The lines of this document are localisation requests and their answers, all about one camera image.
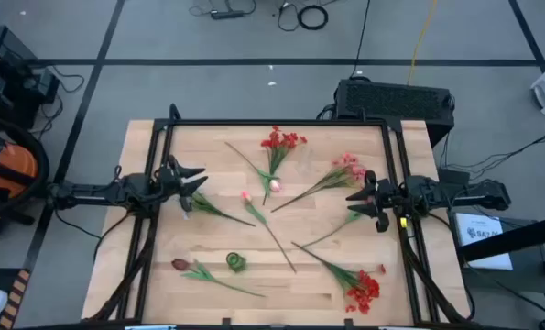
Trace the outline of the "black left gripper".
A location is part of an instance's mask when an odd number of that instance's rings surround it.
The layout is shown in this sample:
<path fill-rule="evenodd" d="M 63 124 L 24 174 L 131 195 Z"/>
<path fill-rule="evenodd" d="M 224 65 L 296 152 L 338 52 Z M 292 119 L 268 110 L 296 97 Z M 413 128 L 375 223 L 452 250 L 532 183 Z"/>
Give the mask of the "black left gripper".
<path fill-rule="evenodd" d="M 204 176 L 189 182 L 182 182 L 182 179 L 189 179 L 201 174 L 205 168 L 185 168 L 173 155 L 168 156 L 168 165 L 160 167 L 156 171 L 156 183 L 159 186 L 158 200 L 165 202 L 173 195 L 178 195 L 181 208 L 185 212 L 190 212 L 193 194 L 207 181 L 208 177 Z"/>

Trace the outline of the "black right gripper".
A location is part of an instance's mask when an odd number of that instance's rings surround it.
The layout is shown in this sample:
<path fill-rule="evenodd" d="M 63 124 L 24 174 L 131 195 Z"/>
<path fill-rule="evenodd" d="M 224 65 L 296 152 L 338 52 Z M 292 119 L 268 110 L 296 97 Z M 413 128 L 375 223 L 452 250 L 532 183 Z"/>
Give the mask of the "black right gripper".
<path fill-rule="evenodd" d="M 378 233 L 388 230 L 386 209 L 392 209 L 396 215 L 409 216 L 409 193 L 405 185 L 393 184 L 389 179 L 376 181 L 376 174 L 367 170 L 362 189 L 348 196 L 346 201 L 367 201 L 370 197 L 374 197 L 372 203 L 350 205 L 348 209 L 375 218 Z"/>

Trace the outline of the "white flower spray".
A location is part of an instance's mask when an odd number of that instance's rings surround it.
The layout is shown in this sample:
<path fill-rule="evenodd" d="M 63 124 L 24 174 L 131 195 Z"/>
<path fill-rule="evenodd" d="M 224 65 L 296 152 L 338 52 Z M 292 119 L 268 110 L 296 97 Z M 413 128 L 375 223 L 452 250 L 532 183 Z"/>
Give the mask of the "white flower spray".
<path fill-rule="evenodd" d="M 253 224 L 251 223 L 248 223 L 244 220 L 241 220 L 235 216 L 229 215 L 221 211 L 218 207 L 211 203 L 203 193 L 199 191 L 193 192 L 190 196 L 181 196 L 179 198 L 179 201 L 182 209 L 186 213 L 192 211 L 201 211 L 206 214 L 219 216 L 221 218 L 232 220 L 243 225 L 253 226 Z"/>

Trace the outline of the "pink flower bunch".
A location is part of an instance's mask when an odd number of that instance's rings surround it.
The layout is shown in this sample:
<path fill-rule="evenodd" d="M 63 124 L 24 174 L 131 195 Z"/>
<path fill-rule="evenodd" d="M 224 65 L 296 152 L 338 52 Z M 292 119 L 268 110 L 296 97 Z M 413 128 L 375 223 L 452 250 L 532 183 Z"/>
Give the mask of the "pink flower bunch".
<path fill-rule="evenodd" d="M 357 156 L 351 153 L 344 153 L 332 161 L 331 169 L 315 184 L 273 209 L 272 213 L 322 190 L 359 186 L 365 179 L 365 173 L 366 167 L 360 163 Z"/>

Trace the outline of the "pink tulip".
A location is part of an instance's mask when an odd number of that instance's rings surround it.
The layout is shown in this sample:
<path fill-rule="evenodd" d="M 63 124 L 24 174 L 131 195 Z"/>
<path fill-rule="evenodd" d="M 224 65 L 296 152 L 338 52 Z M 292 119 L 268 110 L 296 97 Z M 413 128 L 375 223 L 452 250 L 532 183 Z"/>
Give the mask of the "pink tulip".
<path fill-rule="evenodd" d="M 230 147 L 233 151 L 235 151 L 241 158 L 243 158 L 250 165 L 250 167 L 259 175 L 260 179 L 263 182 L 266 194 L 270 194 L 271 192 L 278 193 L 281 190 L 280 179 L 278 177 L 264 172 L 263 170 L 260 170 L 231 143 L 226 142 L 226 145 Z"/>
<path fill-rule="evenodd" d="M 244 205 L 246 211 L 249 214 L 251 214 L 268 231 L 268 233 L 271 235 L 272 239 L 276 243 L 279 251 L 283 255 L 284 259 L 289 264 L 289 267 L 292 269 L 292 271 L 294 273 L 296 273 L 297 271 L 296 271 L 295 266 L 293 265 L 293 263 L 289 259 L 289 256 L 287 255 L 285 249 L 281 246 L 281 244 L 278 241 L 277 237 L 275 236 L 275 234 L 273 233 L 273 231 L 269 227 L 267 219 L 255 208 L 255 206 L 253 204 L 253 199 L 252 199 L 250 193 L 249 192 L 241 192 L 241 198 L 242 198 L 243 205 Z"/>

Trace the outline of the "red flower bunch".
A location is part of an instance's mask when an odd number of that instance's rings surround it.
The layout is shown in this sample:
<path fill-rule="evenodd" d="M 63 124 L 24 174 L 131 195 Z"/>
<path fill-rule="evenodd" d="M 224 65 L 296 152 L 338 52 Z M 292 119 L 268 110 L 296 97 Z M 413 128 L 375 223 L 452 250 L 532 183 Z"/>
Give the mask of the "red flower bunch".
<path fill-rule="evenodd" d="M 378 264 L 373 270 L 349 270 L 317 256 L 295 242 L 292 245 L 318 260 L 333 275 L 342 289 L 344 310 L 347 313 L 369 313 L 371 302 L 380 297 L 380 284 L 373 274 L 385 275 L 387 269 L 383 264 Z"/>
<path fill-rule="evenodd" d="M 289 155 L 289 153 L 299 145 L 307 144 L 308 139 L 296 132 L 284 133 L 278 126 L 272 126 L 272 131 L 267 139 L 261 141 L 260 146 L 267 153 L 268 172 L 263 178 L 265 195 L 263 204 L 266 204 L 267 198 L 272 192 L 278 192 L 279 188 L 274 188 L 273 185 L 280 184 L 280 178 L 276 172 Z"/>

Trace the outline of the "dark red tulip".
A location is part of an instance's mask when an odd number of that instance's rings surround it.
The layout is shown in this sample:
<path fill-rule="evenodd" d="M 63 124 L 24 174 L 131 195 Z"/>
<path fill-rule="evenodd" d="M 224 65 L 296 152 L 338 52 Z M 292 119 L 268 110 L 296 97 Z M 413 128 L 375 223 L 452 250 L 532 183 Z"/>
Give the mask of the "dark red tulip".
<path fill-rule="evenodd" d="M 175 270 L 181 272 L 181 277 L 198 281 L 208 281 L 236 292 L 242 292 L 256 297 L 263 297 L 263 294 L 248 291 L 241 287 L 234 286 L 216 279 L 211 274 L 211 272 L 208 271 L 207 268 L 196 259 L 193 262 L 189 262 L 183 258 L 175 258 L 171 261 L 171 266 Z"/>

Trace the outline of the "green glass vase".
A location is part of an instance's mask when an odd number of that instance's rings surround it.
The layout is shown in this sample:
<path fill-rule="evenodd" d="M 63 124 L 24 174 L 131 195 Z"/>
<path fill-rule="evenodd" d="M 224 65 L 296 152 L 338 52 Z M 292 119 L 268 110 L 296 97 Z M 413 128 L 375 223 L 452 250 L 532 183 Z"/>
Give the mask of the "green glass vase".
<path fill-rule="evenodd" d="M 236 252 L 228 253 L 225 260 L 228 267 L 236 273 L 246 270 L 246 259 Z"/>

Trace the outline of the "black computer tower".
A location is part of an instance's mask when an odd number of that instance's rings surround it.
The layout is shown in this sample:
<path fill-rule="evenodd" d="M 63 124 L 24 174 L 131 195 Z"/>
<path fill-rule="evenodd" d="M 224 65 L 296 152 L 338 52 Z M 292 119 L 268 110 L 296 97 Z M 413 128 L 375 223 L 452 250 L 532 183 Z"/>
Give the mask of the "black computer tower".
<path fill-rule="evenodd" d="M 447 89 L 354 77 L 339 82 L 330 113 L 332 119 L 382 118 L 391 126 L 422 120 L 434 147 L 454 127 L 454 109 L 454 98 Z"/>

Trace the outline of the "white printed box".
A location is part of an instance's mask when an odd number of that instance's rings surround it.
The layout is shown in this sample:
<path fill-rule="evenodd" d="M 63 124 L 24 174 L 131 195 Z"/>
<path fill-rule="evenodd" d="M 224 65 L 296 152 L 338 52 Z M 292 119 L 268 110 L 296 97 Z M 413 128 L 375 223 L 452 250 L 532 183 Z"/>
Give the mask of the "white printed box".
<path fill-rule="evenodd" d="M 455 213 L 454 220 L 460 256 L 467 261 L 469 267 L 481 270 L 514 269 L 510 255 L 507 252 L 500 253 L 498 247 L 488 242 L 490 238 L 505 233 L 500 218 L 483 214 Z"/>

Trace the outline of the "dark side cart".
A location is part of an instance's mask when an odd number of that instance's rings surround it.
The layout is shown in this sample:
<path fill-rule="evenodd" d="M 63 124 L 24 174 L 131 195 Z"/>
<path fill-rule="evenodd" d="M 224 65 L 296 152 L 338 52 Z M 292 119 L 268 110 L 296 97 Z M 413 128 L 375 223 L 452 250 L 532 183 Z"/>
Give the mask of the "dark side cart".
<path fill-rule="evenodd" d="M 498 217 L 504 224 L 505 233 L 495 236 L 495 242 L 492 242 L 492 238 L 488 242 L 499 248 L 500 253 L 507 252 L 510 255 L 514 269 L 488 270 L 469 267 L 460 256 L 454 214 L 452 227 L 457 254 L 463 267 L 463 279 L 468 285 L 503 290 L 518 298 L 524 292 L 539 293 L 545 298 L 545 220 L 536 222 Z M 545 329 L 545 323 L 540 323 L 540 329 Z"/>

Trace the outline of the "orange and black vacuum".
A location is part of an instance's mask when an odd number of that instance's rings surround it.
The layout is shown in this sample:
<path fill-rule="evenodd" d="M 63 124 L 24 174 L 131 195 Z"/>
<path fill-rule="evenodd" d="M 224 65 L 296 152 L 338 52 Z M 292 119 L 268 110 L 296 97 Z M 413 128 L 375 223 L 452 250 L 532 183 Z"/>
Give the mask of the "orange and black vacuum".
<path fill-rule="evenodd" d="M 18 208 L 44 194 L 49 158 L 39 140 L 14 123 L 0 119 L 0 220 L 31 225 L 34 218 Z"/>

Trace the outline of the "orange black striped strip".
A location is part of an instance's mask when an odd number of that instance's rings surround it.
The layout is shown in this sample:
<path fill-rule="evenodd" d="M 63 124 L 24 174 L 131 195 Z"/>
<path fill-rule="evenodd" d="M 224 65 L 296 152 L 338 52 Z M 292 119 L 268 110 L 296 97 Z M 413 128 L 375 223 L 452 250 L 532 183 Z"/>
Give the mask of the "orange black striped strip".
<path fill-rule="evenodd" d="M 0 314 L 0 330 L 12 330 L 19 312 L 20 305 L 27 290 L 30 272 L 20 269 L 7 291 L 7 302 Z"/>

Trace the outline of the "black equipment case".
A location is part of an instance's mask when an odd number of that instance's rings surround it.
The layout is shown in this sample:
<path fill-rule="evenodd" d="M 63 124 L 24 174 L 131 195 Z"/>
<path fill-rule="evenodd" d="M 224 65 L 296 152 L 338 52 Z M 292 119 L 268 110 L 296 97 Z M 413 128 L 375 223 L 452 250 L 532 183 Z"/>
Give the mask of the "black equipment case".
<path fill-rule="evenodd" d="M 34 53 L 0 26 L 0 119 L 32 128 L 42 105 L 55 101 L 59 79 L 48 69 L 31 69 Z"/>

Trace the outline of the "black table frame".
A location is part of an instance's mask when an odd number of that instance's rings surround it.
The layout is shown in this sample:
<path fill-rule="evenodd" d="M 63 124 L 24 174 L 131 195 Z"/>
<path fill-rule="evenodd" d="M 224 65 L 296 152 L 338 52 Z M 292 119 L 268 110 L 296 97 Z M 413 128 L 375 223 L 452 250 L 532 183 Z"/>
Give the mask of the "black table frame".
<path fill-rule="evenodd" d="M 206 197 L 226 212 L 253 226 L 218 220 L 199 212 L 184 215 L 170 200 L 155 219 L 122 229 L 128 237 L 138 231 L 154 243 L 150 260 L 131 290 L 128 314 L 146 323 L 216 325 L 339 325 L 350 314 L 343 292 L 332 274 L 315 258 L 299 250 L 315 235 L 346 216 L 345 188 L 319 192 L 274 213 L 272 210 L 303 193 L 332 166 L 332 160 L 351 151 L 378 175 L 395 168 L 382 122 L 282 120 L 279 127 L 305 135 L 308 144 L 287 158 L 280 169 L 284 189 L 267 198 L 250 165 L 226 145 L 231 143 L 255 166 L 267 156 L 261 141 L 274 126 L 270 120 L 161 120 L 128 125 L 120 156 L 124 173 L 154 172 L 162 159 L 173 155 L 184 166 L 205 168 Z M 255 208 L 296 268 L 292 271 L 268 231 L 246 211 L 241 192 L 250 193 Z M 399 232 L 391 226 L 378 233 L 370 220 L 357 223 L 338 237 L 306 247 L 325 260 L 348 269 L 384 264 L 378 277 L 380 297 L 368 314 L 354 313 L 357 325 L 412 325 L 427 312 L 423 294 L 408 286 Z M 232 271 L 226 256 L 246 259 L 246 270 Z M 263 294 L 256 297 L 212 282 L 181 277 L 173 259 L 195 259 L 218 280 Z"/>

